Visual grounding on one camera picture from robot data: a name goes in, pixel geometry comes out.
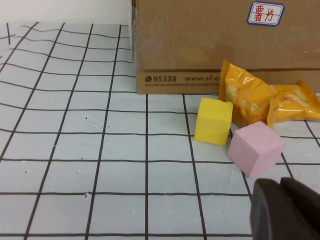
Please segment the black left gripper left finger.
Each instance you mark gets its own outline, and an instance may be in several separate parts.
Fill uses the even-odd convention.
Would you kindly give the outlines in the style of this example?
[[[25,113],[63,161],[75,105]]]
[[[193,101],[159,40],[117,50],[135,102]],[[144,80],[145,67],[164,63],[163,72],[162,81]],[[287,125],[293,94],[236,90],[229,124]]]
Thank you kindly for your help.
[[[303,240],[303,216],[280,184],[259,178],[254,183],[250,209],[254,240]]]

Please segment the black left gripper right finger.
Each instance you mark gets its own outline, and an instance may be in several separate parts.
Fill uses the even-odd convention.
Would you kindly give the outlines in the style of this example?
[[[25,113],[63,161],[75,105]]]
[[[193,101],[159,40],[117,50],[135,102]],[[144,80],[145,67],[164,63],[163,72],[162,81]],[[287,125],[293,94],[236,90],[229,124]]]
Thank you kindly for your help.
[[[280,186],[296,208],[303,227],[310,236],[303,240],[320,239],[320,194],[291,177],[283,177]]]

